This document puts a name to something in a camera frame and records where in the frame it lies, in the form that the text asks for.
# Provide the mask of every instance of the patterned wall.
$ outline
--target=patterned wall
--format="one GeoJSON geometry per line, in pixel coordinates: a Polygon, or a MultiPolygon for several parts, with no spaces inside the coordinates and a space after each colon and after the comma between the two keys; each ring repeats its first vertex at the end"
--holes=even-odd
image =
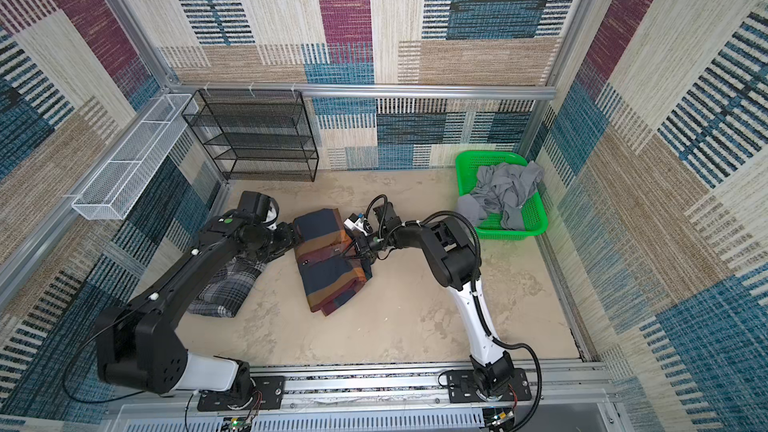
{"type": "Polygon", "coordinates": [[[458,99],[304,99],[333,170],[453,167],[464,150],[517,150],[534,102],[458,99]]]}
{"type": "Polygon", "coordinates": [[[598,0],[530,157],[638,431],[768,430],[768,0],[598,0]]]}
{"type": "MultiPolygon", "coordinates": [[[[104,0],[0,0],[0,262],[157,91],[104,0]]],[[[124,222],[79,218],[2,311],[0,428],[100,421],[103,407],[64,398],[64,362],[97,312],[152,283],[202,225],[220,186],[205,158],[183,135],[124,222]]],[[[90,351],[71,384],[111,392],[90,351]]]]}
{"type": "Polygon", "coordinates": [[[182,81],[541,85],[574,0],[128,0],[182,81]]]}
{"type": "MultiPolygon", "coordinates": [[[[125,303],[176,262],[205,223],[219,187],[206,152],[187,130],[124,221],[77,219],[2,312],[0,414],[15,417],[13,423],[0,417],[3,430],[39,422],[28,418],[57,421],[52,430],[64,422],[99,423],[106,405],[78,404],[61,392],[65,363],[103,308],[125,303]]],[[[97,378],[93,347],[70,377],[76,397],[110,397],[113,388],[97,378]]]]}
{"type": "Polygon", "coordinates": [[[0,0],[0,263],[157,90],[104,0],[0,0]]]}

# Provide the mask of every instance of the floor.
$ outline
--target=floor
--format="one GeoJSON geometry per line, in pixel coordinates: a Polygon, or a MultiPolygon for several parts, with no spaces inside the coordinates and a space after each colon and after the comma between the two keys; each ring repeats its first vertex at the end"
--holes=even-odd
{"type": "MultiPolygon", "coordinates": [[[[398,215],[424,218],[456,204],[453,169],[332,172],[314,182],[235,181],[229,203],[244,190],[273,196],[280,219],[318,208],[342,217],[364,212],[385,193],[398,215]]],[[[506,342],[527,342],[540,358],[578,352],[533,238],[482,241],[481,268],[493,323],[506,342]]],[[[292,253],[272,262],[235,318],[186,314],[177,330],[189,350],[252,364],[340,364],[467,360],[469,343],[458,311],[434,279],[422,252],[396,250],[373,265],[373,279],[330,316],[311,313],[292,253]]],[[[528,358],[522,350],[515,356],[528,358]]]]}

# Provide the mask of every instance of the folded cloth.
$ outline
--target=folded cloth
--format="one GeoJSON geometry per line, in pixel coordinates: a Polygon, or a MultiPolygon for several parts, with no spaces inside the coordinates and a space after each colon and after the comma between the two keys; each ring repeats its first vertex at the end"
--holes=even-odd
{"type": "Polygon", "coordinates": [[[480,166],[476,187],[458,198],[456,212],[475,227],[488,218],[488,214],[500,213],[502,228],[525,230],[522,207],[536,193],[536,185],[543,177],[544,170],[533,161],[527,166],[507,163],[480,166]]]}
{"type": "Polygon", "coordinates": [[[338,209],[324,208],[298,217],[293,227],[300,240],[294,253],[306,301],[312,312],[328,315],[347,303],[370,279],[370,264],[342,257],[352,240],[338,209]]]}
{"type": "Polygon", "coordinates": [[[187,308],[187,312],[208,317],[237,315],[256,278],[266,264],[237,256],[223,266],[187,308]]]}

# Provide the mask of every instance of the white mesh rack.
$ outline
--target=white mesh rack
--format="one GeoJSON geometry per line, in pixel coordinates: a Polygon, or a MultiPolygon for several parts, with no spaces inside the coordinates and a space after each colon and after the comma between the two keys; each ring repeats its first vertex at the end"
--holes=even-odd
{"type": "Polygon", "coordinates": [[[72,203],[87,220],[124,219],[187,126],[181,113],[196,113],[191,94],[167,94],[130,132],[72,203]]]}

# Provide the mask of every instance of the plaid fabric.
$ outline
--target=plaid fabric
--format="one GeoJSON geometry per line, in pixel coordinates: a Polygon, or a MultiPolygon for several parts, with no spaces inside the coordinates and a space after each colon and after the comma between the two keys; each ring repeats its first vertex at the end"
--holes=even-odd
{"type": "Polygon", "coordinates": [[[301,240],[294,249],[312,312],[331,314],[347,303],[371,277],[370,264],[341,257],[351,243],[338,209],[324,208],[293,221],[301,240]]]}
{"type": "Polygon", "coordinates": [[[234,317],[265,267],[263,262],[242,256],[233,258],[213,276],[187,312],[208,317],[234,317]]]}

